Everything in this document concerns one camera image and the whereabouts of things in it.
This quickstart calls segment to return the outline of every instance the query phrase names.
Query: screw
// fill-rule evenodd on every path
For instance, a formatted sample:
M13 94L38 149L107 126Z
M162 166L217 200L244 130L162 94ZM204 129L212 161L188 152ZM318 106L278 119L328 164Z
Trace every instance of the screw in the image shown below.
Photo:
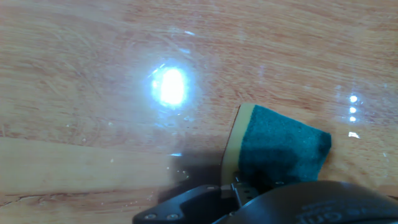
M156 214L149 214L144 217L145 219L154 219L156 218Z
M175 220L175 219L178 219L178 215L177 214L171 214L171 215L167 215L166 218L168 220Z

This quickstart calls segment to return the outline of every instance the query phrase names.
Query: green scouring pad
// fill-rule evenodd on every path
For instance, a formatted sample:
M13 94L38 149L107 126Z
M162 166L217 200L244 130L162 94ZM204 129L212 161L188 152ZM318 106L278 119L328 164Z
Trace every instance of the green scouring pad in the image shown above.
M315 181L330 148L329 133L245 103L227 143L221 183L232 183L236 171L248 178L261 173L273 187Z

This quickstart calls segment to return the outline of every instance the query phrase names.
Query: green sponge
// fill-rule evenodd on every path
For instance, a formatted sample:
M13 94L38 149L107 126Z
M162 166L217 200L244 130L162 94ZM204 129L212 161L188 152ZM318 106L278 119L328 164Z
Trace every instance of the green sponge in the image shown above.
M238 168L248 178L261 174L273 187L315 181L330 148L330 134L267 108L243 104L224 154L221 181L231 182L229 176Z

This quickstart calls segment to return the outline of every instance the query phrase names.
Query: yellow sponge layer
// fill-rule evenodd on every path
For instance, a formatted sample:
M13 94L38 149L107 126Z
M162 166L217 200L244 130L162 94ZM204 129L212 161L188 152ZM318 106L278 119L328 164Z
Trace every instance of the yellow sponge layer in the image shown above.
M233 182L233 173L238 171L239 154L244 134L249 126L251 114L255 104L244 103L241 105L236 116L231 135L229 136L226 150L221 165L221 184L226 185Z

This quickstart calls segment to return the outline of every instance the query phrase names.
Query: wooden table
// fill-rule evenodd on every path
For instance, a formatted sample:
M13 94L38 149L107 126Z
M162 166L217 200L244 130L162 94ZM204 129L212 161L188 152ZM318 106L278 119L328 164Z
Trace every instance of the wooden table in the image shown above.
M241 103L398 195L398 2L0 2L0 223L130 223L217 183Z

